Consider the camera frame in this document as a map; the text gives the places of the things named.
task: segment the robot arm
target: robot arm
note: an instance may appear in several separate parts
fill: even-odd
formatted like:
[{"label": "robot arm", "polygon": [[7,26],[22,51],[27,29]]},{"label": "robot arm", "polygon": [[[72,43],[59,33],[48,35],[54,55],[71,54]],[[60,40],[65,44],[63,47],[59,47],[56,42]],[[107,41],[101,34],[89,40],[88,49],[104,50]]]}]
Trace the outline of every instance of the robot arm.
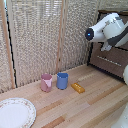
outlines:
[{"label": "robot arm", "polygon": [[109,14],[89,27],[85,37],[90,42],[108,42],[110,46],[119,47],[128,41],[128,22],[124,25],[117,13]]},{"label": "robot arm", "polygon": [[[103,50],[106,50],[108,46],[119,47],[128,41],[128,22],[124,25],[119,15],[112,13],[88,28],[85,37],[90,42],[104,42]],[[128,85],[128,65],[125,67],[123,77]],[[128,103],[119,120],[111,128],[128,128]]]}]

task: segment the pleated blind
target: pleated blind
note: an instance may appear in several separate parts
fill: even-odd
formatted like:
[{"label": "pleated blind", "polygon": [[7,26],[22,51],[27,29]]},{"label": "pleated blind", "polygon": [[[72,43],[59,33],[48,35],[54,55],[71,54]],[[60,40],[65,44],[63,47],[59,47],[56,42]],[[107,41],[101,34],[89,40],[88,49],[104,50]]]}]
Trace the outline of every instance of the pleated blind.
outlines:
[{"label": "pleated blind", "polygon": [[128,8],[128,0],[101,0],[100,9]]},{"label": "pleated blind", "polygon": [[98,0],[69,0],[61,70],[86,63],[88,42],[85,31],[94,23]]},{"label": "pleated blind", "polygon": [[55,74],[62,0],[8,0],[7,5],[18,87],[43,73]]},{"label": "pleated blind", "polygon": [[14,88],[12,59],[3,0],[0,1],[0,93]]}]

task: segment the plate rim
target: plate rim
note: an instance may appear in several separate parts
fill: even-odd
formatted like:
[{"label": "plate rim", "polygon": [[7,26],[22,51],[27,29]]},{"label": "plate rim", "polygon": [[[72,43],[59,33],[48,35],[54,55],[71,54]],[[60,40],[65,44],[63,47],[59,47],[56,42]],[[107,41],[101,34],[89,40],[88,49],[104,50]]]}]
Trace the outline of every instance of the plate rim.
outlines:
[{"label": "plate rim", "polygon": [[31,106],[32,106],[32,108],[34,110],[33,112],[34,112],[35,116],[33,116],[33,119],[32,119],[32,121],[31,121],[31,123],[29,125],[24,126],[25,124],[23,124],[23,127],[22,126],[19,127],[19,128],[30,128],[33,125],[33,123],[35,122],[35,119],[36,119],[36,108],[35,108],[34,104],[31,101],[29,101],[29,100],[27,100],[25,98],[19,98],[19,97],[8,98],[8,99],[5,99],[5,100],[2,100],[2,101],[0,101],[0,104],[4,103],[4,102],[7,102],[9,100],[23,100],[23,101],[27,101],[27,102],[29,102],[31,104]]}]

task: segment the white plate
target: white plate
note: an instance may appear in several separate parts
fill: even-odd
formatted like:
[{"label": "white plate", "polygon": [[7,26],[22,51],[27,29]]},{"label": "white plate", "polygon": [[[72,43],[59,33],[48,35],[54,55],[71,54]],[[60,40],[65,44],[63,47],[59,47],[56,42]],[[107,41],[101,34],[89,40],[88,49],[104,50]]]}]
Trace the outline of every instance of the white plate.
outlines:
[{"label": "white plate", "polygon": [[30,128],[35,121],[34,105],[23,98],[9,98],[0,102],[0,128]]}]

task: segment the wooden tabletop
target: wooden tabletop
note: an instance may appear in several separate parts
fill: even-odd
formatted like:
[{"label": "wooden tabletop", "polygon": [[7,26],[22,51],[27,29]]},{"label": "wooden tabletop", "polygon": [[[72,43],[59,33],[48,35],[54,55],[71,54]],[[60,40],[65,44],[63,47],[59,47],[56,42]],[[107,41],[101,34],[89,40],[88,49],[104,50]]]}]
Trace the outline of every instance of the wooden tabletop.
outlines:
[{"label": "wooden tabletop", "polygon": [[[0,101],[20,97],[31,101],[37,112],[32,128],[110,128],[128,102],[128,86],[90,66],[68,70],[65,90],[56,87],[53,76],[51,92],[40,89],[40,81],[0,94]],[[79,94],[71,84],[85,88]]]}]

